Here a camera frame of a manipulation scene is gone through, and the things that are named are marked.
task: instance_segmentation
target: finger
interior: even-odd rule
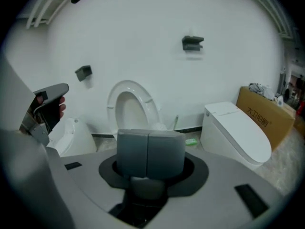
[[[42,96],[38,96],[38,97],[36,97],[36,99],[37,99],[37,102],[38,102],[39,104],[42,104],[42,103],[43,103],[43,97],[42,97]]]
[[[59,100],[59,104],[62,104],[63,102],[65,102],[65,97],[61,97],[61,99]]]
[[[62,112],[66,109],[66,105],[65,104],[62,104],[59,106],[59,112]]]

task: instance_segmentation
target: black baseboard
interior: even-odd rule
[[[183,130],[176,130],[176,132],[180,133],[190,133],[190,132],[199,132],[202,130],[202,126],[200,127],[194,127],[194,128],[188,128]],[[92,134],[93,137],[101,137],[101,138],[114,138],[112,134]]]
[[[114,138],[112,134],[92,134],[93,137]]]
[[[190,132],[199,132],[199,131],[202,131],[202,126],[183,129],[183,130],[176,130],[176,132],[180,132],[180,133],[190,133]]]

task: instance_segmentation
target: hand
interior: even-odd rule
[[[42,96],[39,96],[37,97],[37,102],[39,104],[42,104],[43,102],[43,97]],[[62,104],[65,102],[65,98],[64,97],[61,97],[61,99],[59,100],[59,116],[60,118],[63,117],[63,111],[66,109],[66,105],[65,104]]]

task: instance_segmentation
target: white wall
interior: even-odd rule
[[[47,26],[25,29],[26,20],[17,20],[2,46],[8,62],[17,75],[36,91],[58,83],[50,65]]]
[[[202,54],[186,54],[181,39],[204,37]],[[48,31],[52,66],[70,86],[66,116],[93,133],[109,133],[106,103],[119,81],[137,81],[152,95],[164,123],[201,126],[203,106],[236,103],[249,83],[276,92],[282,42],[253,0],[81,0],[68,4]],[[91,65],[89,84],[74,73]]]
[[[292,75],[299,77],[300,75],[305,76],[305,68],[297,66],[293,63],[291,63],[291,70],[292,70]]]

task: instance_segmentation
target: toilet bowl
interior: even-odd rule
[[[160,122],[153,98],[137,82],[121,81],[111,90],[107,102],[110,131],[117,138],[118,129],[152,129]]]
[[[271,156],[265,133],[230,102],[205,106],[200,142],[205,151],[235,159],[252,170]]]
[[[60,157],[94,153],[97,150],[87,125],[82,120],[74,118],[66,120],[64,136],[54,148]]]

